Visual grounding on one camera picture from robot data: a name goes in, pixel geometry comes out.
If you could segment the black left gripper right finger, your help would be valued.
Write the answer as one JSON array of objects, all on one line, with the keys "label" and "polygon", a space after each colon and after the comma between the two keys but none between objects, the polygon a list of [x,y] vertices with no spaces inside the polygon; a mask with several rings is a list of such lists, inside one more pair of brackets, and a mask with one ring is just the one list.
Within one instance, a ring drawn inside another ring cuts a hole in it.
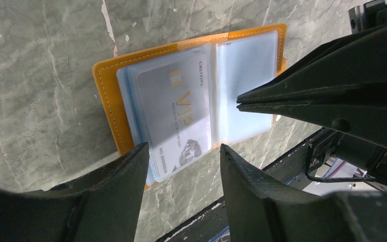
[{"label": "black left gripper right finger", "polygon": [[[232,241],[387,241],[387,192],[317,196],[290,187],[220,148],[221,180]],[[230,207],[231,186],[258,200],[251,219]]]}]

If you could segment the orange card holder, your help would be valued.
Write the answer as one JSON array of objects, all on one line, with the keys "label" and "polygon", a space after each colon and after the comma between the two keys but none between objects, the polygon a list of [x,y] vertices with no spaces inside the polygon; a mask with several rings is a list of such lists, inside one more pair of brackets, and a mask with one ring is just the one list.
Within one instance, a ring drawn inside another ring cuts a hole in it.
[{"label": "orange card holder", "polygon": [[286,29],[286,24],[279,23],[233,32],[207,35],[124,54],[96,63],[92,69],[93,77],[119,153],[123,155],[131,150],[135,145],[137,145],[133,142],[132,139],[132,134],[130,132],[127,115],[116,76],[116,73],[120,68],[131,64],[137,64],[142,61],[147,61],[154,57],[161,57],[166,54],[198,47],[202,43],[221,43],[228,40],[250,37],[254,34],[267,33],[275,30],[278,33],[278,59],[277,73],[275,76],[277,77],[284,71],[286,67],[286,60],[283,57]]}]

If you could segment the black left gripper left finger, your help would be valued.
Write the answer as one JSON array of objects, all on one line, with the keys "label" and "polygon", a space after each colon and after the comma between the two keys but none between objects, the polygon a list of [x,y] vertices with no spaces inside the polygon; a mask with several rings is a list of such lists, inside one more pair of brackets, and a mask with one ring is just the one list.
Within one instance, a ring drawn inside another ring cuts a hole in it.
[{"label": "black left gripper left finger", "polygon": [[48,191],[0,189],[0,241],[133,241],[149,146]]}]

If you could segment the silver VIP credit card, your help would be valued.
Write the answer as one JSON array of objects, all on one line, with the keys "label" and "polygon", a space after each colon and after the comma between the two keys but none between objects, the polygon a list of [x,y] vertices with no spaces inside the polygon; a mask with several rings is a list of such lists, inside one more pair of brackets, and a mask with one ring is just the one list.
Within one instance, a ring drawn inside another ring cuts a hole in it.
[{"label": "silver VIP credit card", "polygon": [[162,182],[212,146],[207,57],[196,51],[137,75],[153,176]]}]

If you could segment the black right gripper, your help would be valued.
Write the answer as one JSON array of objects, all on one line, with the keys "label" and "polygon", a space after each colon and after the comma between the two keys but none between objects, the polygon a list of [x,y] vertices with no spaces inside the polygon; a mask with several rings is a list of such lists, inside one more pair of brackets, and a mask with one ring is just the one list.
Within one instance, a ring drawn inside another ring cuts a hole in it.
[{"label": "black right gripper", "polygon": [[[387,4],[370,1],[351,9],[349,16],[353,34],[319,46],[271,82],[239,95],[238,109],[336,130],[340,142],[324,149],[322,157],[314,157],[319,164],[328,156],[336,161],[324,176],[311,180],[364,182],[385,191]],[[322,94],[313,104],[268,102],[316,93]]]}]

